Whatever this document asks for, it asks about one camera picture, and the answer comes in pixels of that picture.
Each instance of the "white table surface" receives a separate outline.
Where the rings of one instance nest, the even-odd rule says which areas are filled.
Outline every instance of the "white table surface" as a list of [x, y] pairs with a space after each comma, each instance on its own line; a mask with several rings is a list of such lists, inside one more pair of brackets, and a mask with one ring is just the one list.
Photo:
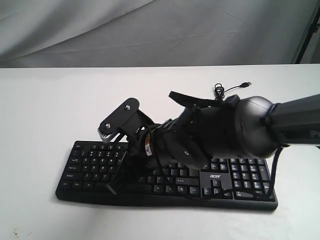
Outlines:
[[252, 82], [232, 93], [276, 103], [319, 94], [319, 78], [317, 64], [0, 69], [0, 239], [319, 239], [320, 151], [312, 146], [281, 154], [274, 212], [114, 207], [55, 197], [74, 141], [98, 141], [101, 120], [129, 97], [163, 122], [183, 110], [168, 98], [171, 90], [212, 98], [215, 83]]

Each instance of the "keyboard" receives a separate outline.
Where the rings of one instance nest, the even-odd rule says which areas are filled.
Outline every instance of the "keyboard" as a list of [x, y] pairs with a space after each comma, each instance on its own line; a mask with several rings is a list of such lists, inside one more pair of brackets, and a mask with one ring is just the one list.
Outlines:
[[[106, 187], [127, 150], [127, 143], [105, 144], [100, 141], [76, 141], [55, 194], [59, 200], [141, 207], [207, 207], [252, 210], [275, 210], [275, 192], [261, 199], [241, 189], [265, 194], [270, 173], [265, 159], [212, 158], [201, 170], [172, 163], [150, 171], [136, 182], [112, 194]], [[222, 190], [233, 192], [218, 194]]]

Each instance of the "gray fabric backdrop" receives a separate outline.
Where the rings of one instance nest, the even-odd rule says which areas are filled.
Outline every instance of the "gray fabric backdrop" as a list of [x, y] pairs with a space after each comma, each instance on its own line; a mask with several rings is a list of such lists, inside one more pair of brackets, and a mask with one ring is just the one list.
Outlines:
[[318, 0], [0, 0], [0, 67], [288, 64]]

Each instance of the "black keyboard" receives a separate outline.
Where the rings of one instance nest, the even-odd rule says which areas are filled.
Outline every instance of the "black keyboard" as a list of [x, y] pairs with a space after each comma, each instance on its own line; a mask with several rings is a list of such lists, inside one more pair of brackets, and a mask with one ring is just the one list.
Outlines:
[[[121, 164], [127, 143], [104, 144], [99, 141], [76, 141], [55, 191], [58, 199], [71, 202], [113, 206], [193, 206], [275, 210], [276, 194], [269, 199], [240, 191], [265, 194], [270, 173], [265, 159], [212, 158], [203, 169], [193, 170], [182, 163], [155, 169], [136, 183], [112, 194], [106, 187]], [[218, 194], [222, 190], [233, 192]]]

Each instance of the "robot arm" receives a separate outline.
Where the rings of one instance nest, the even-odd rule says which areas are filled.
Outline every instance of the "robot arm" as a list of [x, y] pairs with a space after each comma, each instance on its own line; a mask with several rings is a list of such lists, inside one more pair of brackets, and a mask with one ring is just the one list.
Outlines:
[[116, 136], [115, 142], [128, 140], [108, 184], [114, 194], [169, 163], [199, 170], [211, 158], [267, 158], [292, 144], [320, 145], [320, 94], [277, 104], [260, 96], [217, 101], [171, 92], [169, 97], [185, 107], [176, 119], [154, 123], [139, 110], [139, 101], [129, 98], [100, 124], [103, 142]]

